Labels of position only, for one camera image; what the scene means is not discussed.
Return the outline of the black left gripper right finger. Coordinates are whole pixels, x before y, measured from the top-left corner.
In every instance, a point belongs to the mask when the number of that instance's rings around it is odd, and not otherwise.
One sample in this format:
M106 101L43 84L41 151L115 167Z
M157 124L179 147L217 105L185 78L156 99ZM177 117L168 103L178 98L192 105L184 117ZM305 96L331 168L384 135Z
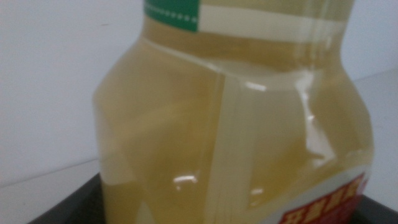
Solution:
M363 196L354 212L354 224L397 224L397 212Z

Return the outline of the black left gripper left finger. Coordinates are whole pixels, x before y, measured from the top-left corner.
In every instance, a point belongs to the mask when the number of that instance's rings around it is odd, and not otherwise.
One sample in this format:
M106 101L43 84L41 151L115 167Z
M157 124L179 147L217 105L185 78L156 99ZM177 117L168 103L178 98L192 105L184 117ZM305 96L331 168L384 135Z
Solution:
M29 224L105 224L100 175L96 174L70 196Z

